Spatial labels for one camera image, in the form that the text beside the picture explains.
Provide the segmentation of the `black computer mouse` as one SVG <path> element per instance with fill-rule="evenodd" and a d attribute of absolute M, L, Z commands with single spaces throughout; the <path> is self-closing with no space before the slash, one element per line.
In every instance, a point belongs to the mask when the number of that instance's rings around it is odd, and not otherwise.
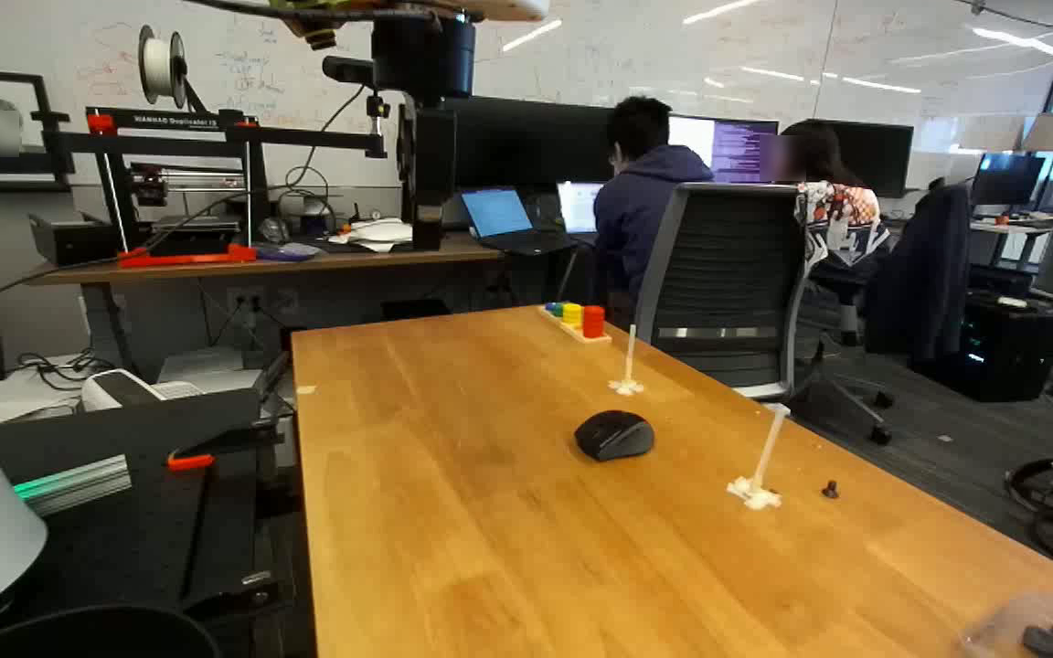
<path fill-rule="evenodd" d="M 654 445 L 654 428 L 641 414 L 603 408 L 575 428 L 575 444 L 592 461 L 624 461 Z"/>

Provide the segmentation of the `colourful toy blocks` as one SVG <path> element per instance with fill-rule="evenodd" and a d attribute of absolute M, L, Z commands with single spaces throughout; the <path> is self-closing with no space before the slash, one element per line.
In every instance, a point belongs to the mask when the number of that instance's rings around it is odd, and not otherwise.
<path fill-rule="evenodd" d="M 566 305 L 566 301 L 553 301 L 541 307 L 541 316 L 547 322 L 557 322 L 566 335 L 580 340 L 580 345 L 608 345 L 608 317 L 597 305 Z"/>

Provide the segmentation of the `white plastic stand far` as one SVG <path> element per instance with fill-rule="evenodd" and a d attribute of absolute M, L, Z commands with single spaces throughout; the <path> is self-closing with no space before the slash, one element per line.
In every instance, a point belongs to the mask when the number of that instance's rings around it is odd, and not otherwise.
<path fill-rule="evenodd" d="M 609 390 L 624 397 L 642 390 L 642 385 L 635 380 L 635 326 L 628 326 L 624 334 L 624 363 L 621 363 L 621 377 L 609 380 Z"/>

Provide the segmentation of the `white plastic stand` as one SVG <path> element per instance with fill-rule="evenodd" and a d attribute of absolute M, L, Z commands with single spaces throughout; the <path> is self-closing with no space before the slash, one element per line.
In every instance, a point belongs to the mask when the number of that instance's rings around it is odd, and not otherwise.
<path fill-rule="evenodd" d="M 728 483 L 728 495 L 739 496 L 750 513 L 764 513 L 764 510 L 780 510 L 781 505 L 781 496 L 772 495 L 764 486 L 764 478 L 766 478 L 766 466 L 773 456 L 773 445 L 781 440 L 786 418 L 788 418 L 786 407 L 772 408 L 772 425 L 766 425 L 766 435 L 764 435 L 764 445 L 760 445 L 760 456 L 756 456 L 752 471 Z"/>
<path fill-rule="evenodd" d="M 609 390 L 624 397 L 642 390 L 642 385 L 635 380 L 635 326 L 628 326 L 624 334 L 624 363 L 621 363 L 621 377 L 609 380 Z"/>

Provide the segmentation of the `open laptop blue screen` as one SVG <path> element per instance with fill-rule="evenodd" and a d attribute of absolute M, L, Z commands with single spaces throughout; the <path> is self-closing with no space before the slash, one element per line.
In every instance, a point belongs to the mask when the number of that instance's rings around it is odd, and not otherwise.
<path fill-rule="evenodd" d="M 510 188 L 461 193 L 471 234 L 497 254 L 557 254 L 571 248 L 566 229 L 541 229 Z"/>

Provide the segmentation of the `person in navy hoodie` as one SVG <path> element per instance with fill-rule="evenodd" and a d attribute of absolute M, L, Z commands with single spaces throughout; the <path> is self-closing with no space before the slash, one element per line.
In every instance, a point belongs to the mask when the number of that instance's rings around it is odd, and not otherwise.
<path fill-rule="evenodd" d="M 674 190 L 710 183 L 713 172 L 694 149 L 667 144 L 667 107 L 650 95 L 609 109 L 608 148 L 614 174 L 592 202 L 592 290 L 608 317 L 628 326 Z"/>

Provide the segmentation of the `grey mesh office chair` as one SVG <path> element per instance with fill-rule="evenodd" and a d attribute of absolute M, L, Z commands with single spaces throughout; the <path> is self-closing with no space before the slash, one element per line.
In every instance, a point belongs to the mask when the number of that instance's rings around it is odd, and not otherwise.
<path fill-rule="evenodd" d="M 631 310 L 642 345 L 728 385 L 781 402 L 823 435 L 884 445 L 884 418 L 817 366 L 798 366 L 808 284 L 800 190 L 780 183 L 683 183 L 674 190 Z"/>

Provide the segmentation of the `computer monitor purple screen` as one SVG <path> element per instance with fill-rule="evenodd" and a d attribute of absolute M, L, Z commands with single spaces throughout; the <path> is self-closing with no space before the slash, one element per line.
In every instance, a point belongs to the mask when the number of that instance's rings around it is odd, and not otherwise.
<path fill-rule="evenodd" d="M 717 183 L 772 183 L 773 122 L 674 117 L 667 140 L 694 149 Z"/>

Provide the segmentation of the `white plastic stand near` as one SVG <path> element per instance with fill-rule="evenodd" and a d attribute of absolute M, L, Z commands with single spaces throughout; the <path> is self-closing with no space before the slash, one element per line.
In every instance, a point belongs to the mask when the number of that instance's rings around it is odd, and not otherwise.
<path fill-rule="evenodd" d="M 780 510 L 781 505 L 781 496 L 772 495 L 764 486 L 764 478 L 766 478 L 766 466 L 773 456 L 773 445 L 781 440 L 786 418 L 788 418 L 786 407 L 772 408 L 772 425 L 766 425 L 766 435 L 764 435 L 764 445 L 760 445 L 760 456 L 756 456 L 752 471 L 728 483 L 728 495 L 739 496 L 750 513 L 764 513 L 764 510 Z"/>

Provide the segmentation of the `person with dark hair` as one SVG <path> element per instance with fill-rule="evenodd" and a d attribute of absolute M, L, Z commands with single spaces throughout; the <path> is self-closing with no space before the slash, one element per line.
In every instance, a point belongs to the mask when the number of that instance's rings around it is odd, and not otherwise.
<path fill-rule="evenodd" d="M 780 135 L 773 178 L 860 188 L 860 174 L 848 168 L 837 131 L 825 122 L 798 122 Z"/>

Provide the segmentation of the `dark jacket on chair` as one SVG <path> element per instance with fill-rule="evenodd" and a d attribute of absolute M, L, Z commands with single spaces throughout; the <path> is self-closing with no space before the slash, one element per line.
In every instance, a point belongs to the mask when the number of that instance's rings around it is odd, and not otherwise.
<path fill-rule="evenodd" d="M 861 293 L 865 347 L 933 366 L 956 350 L 968 298 L 965 188 L 933 188 Z"/>

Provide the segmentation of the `wooden side desk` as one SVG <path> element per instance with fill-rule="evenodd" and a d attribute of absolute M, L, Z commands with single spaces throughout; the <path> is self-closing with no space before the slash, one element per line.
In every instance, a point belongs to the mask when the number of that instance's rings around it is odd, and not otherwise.
<path fill-rule="evenodd" d="M 426 268 L 493 268 L 497 254 L 471 239 L 446 239 L 438 248 L 404 254 L 319 254 L 312 261 L 268 261 L 251 248 L 218 257 L 142 257 L 120 254 L 99 262 L 42 271 L 42 284 L 134 284 L 134 282 L 218 282 L 218 277 L 304 277 L 304 276 L 360 276 L 360 271 L 426 271 Z"/>

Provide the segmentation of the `white filament spool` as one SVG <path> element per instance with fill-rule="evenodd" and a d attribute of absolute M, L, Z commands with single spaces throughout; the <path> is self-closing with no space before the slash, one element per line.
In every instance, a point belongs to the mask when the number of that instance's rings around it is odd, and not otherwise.
<path fill-rule="evenodd" d="M 170 99 L 186 107 L 186 53 L 182 36 L 156 36 L 151 25 L 137 29 L 137 88 L 151 101 Z"/>

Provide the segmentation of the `red handled tool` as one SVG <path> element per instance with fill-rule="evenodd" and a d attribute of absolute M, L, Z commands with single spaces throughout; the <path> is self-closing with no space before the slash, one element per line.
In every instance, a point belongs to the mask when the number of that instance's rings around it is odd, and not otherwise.
<path fill-rule="evenodd" d="M 168 455 L 163 467 L 182 475 L 182 471 L 207 471 L 214 466 L 214 455 Z"/>

